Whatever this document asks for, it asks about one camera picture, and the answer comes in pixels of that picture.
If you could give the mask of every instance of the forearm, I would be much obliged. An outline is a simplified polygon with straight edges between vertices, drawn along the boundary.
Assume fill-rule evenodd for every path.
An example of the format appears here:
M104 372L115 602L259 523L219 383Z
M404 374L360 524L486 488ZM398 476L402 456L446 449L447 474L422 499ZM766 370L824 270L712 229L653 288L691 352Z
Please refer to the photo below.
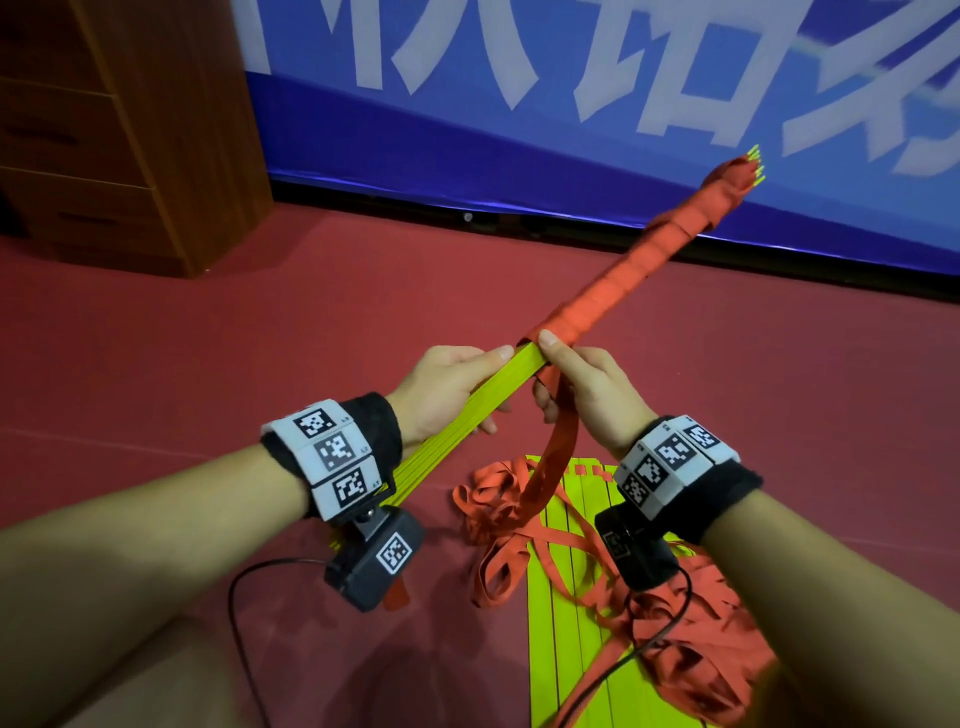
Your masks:
M960 616L760 491L704 540L811 706L831 722L948 725Z
M0 532L0 725L61 710L306 506L257 445Z

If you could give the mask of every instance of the red floor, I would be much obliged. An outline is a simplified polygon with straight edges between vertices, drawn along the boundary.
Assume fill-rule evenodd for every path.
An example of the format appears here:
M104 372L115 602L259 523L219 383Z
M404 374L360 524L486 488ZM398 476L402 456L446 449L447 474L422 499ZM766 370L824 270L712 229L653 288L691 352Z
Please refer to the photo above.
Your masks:
M395 385L432 344L514 342L609 255L280 206L206 277L85 269L0 248L0 521L188 467L323 397ZM660 412L734 443L769 491L960 608L960 308L671 263L590 335ZM360 616L309 567L240 594L277 728L521 726L525 595L468 603L448 491L548 431L501 432L410 501L430 538L414 604ZM602 456L582 436L582 456ZM301 523L265 553L318 553ZM223 628L223 585L197 606Z

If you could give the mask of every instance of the wooden drawer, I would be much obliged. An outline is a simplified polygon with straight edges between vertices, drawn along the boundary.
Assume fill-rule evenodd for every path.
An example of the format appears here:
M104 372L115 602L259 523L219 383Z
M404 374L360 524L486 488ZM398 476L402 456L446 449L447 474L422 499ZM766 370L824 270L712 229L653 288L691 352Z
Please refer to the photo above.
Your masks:
M107 90L68 0L0 0L0 76Z
M113 98L0 80L0 166L146 186Z
M7 168L0 168L0 187L37 240L177 255L149 189Z

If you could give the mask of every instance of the cable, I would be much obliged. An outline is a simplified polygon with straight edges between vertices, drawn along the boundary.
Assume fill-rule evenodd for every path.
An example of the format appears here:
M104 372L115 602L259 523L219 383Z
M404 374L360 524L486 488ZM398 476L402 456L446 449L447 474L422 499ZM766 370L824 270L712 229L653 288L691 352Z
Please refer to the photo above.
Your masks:
M680 606L680 611L677 612L677 614L670 621L668 621L663 626L663 629L661 629L656 635L651 637L640 647L635 647L632 649L624 657L621 657L617 662L613 663L613 665L601 672L597 679L590 683L587 689L581 692L577 696L577 699L573 701L573 705L571 705L570 710L566 712L566 715L561 721L559 728L567 728L567 726L570 724L570 719L577 715L577 709L581 706L581 704L584 703L584 701L586 701L596 692L597 688L603 685L604 680L617 672L621 667L631 662L634 657L639 657L640 653L643 652L643 650L645 650L647 647L652 646L654 643L657 643L666 637L667 633L676 627L680 623L680 620L684 618L686 609L690 606L690 600L693 599L693 580L690 578L690 574L687 573L686 569L683 567L680 567L680 573L683 574L684 578L686 579L686 596L684 597L684 603Z
M247 685L250 686L250 693L253 696L253 702L256 703L256 709L260 713L260 720L263 721L264 728L272 728L272 723L270 722L270 716L267 714L267 706L263 703L263 698L260 696L260 691L256 688L256 683L253 680L253 672L250 669L250 661L247 659L247 649L243 645L243 638L240 636L240 628L237 627L237 616L235 605L233 604L233 596L236 592L237 584L240 583L240 580L249 573L254 571L260 571L261 569L266 569L267 567L280 566L282 564L316 564L318 566L329 566L326 561L321 561L320 559L307 559L303 557L293 557L288 556L283 559L270 559L269 561L261 561L252 566L246 567L240 573L233 577L233 581L230 582L230 589L227 592L227 614L230 618L230 630L233 632L233 643L237 646L237 653L240 655L240 665L243 667L243 673L247 678Z

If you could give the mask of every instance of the wooden cabinet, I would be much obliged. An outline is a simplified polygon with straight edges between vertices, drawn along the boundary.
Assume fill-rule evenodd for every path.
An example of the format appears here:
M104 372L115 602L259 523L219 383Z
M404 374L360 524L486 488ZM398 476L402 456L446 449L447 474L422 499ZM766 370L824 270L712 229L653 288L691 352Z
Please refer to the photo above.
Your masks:
M0 190L59 259L195 276L272 199L229 0L0 0Z

